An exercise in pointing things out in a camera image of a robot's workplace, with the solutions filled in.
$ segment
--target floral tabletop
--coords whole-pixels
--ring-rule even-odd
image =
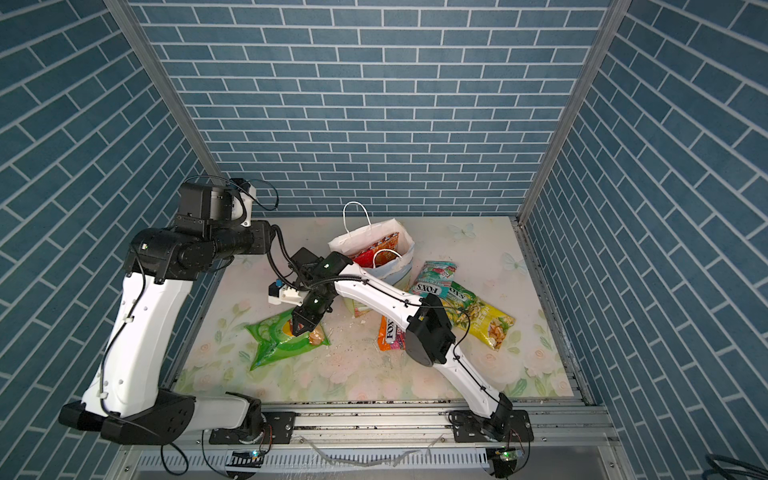
[[[469,335],[462,349],[473,365],[510,398],[573,396],[531,277],[507,217],[407,217],[398,219],[415,241],[412,277],[425,260],[457,264],[454,281],[515,318],[498,351]],[[350,228],[365,218],[348,220]],[[344,233],[340,218],[274,219],[289,252],[307,247],[329,252]],[[276,254],[277,266],[289,271]],[[289,306],[266,301],[274,281],[266,257],[238,256],[225,271],[175,386],[177,392],[226,391],[264,402],[458,399],[437,370],[419,365],[404,350],[380,351],[381,316],[355,318],[342,299],[321,323],[330,345],[251,370],[259,340],[246,326]],[[454,329],[458,338],[463,330]]]

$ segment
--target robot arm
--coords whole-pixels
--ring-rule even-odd
[[[240,191],[255,193],[250,185],[232,181]],[[123,445],[165,445],[185,431],[213,428],[232,429],[247,439],[260,435],[258,399],[236,393],[196,398],[159,389],[157,383],[192,282],[216,260],[266,254],[286,282],[270,286],[270,302],[296,305],[294,335],[313,330],[338,295],[365,303],[406,332],[406,351],[413,359],[439,369],[466,398],[483,433],[497,440],[506,437],[512,404],[463,355],[438,297],[397,290],[337,252],[321,258],[302,248],[289,258],[279,227],[251,221],[250,202],[242,201],[239,193],[183,184],[180,195],[171,228],[142,230],[131,241],[123,297],[101,368],[82,400],[62,407],[60,423],[101,432],[103,438]],[[274,267],[270,248],[276,235],[296,271],[294,284]]]
[[[422,304],[419,296],[384,283],[356,263],[345,267],[341,275],[360,276],[368,281],[336,282],[339,295],[365,303],[395,322],[406,333],[408,354],[422,365],[439,370],[462,394],[473,413],[491,418],[499,405],[500,392],[483,379],[455,344],[451,323],[439,300],[436,304]]]

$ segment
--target red snack bag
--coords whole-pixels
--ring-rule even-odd
[[[395,232],[375,242],[352,257],[352,260],[363,268],[373,268],[373,255],[382,249],[397,250],[397,240],[400,233]],[[382,252],[376,255],[376,266],[382,266],[394,260],[397,256],[392,252]]]
[[[379,327],[379,350],[405,350],[406,334],[392,320],[382,316],[382,325]]]

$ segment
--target plastic wrapper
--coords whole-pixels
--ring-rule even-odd
[[[445,313],[454,326],[467,329],[467,317],[455,308],[463,309],[472,322],[469,332],[479,338],[485,345],[498,350],[507,336],[507,331],[515,324],[515,319],[477,297],[456,282],[452,282],[448,295],[441,299],[446,308]]]
[[[456,264],[452,262],[424,262],[422,271],[413,282],[410,292],[415,295],[427,296],[428,293],[434,293],[440,298],[448,295],[451,287],[451,278],[456,273]]]
[[[379,327],[379,350],[405,350],[406,333],[392,320],[382,316],[382,325]]]
[[[399,232],[395,232],[387,235],[381,240],[375,242],[370,247],[363,249],[362,251],[360,251],[360,253],[351,257],[352,261],[357,263],[363,268],[373,268],[373,255],[379,250],[383,250],[383,249],[396,251],[399,236],[400,236]],[[397,255],[395,255],[392,252],[381,252],[379,255],[376,255],[376,265],[377,266],[386,265],[387,263],[391,262],[395,258],[397,258]]]
[[[312,332],[293,336],[290,332],[292,311],[286,310],[245,327],[259,343],[256,358],[250,366],[251,370],[278,360],[307,353],[321,345],[330,345],[328,337],[320,325]]]

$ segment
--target blue brick wallpaper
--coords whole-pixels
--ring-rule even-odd
[[[312,216],[515,214],[608,2],[131,4],[221,169]]]
[[[0,71],[0,478],[100,478],[117,446],[58,410],[100,362],[128,239],[200,167],[101,0],[0,0]]]
[[[634,0],[528,225],[638,478],[768,461],[767,7]]]

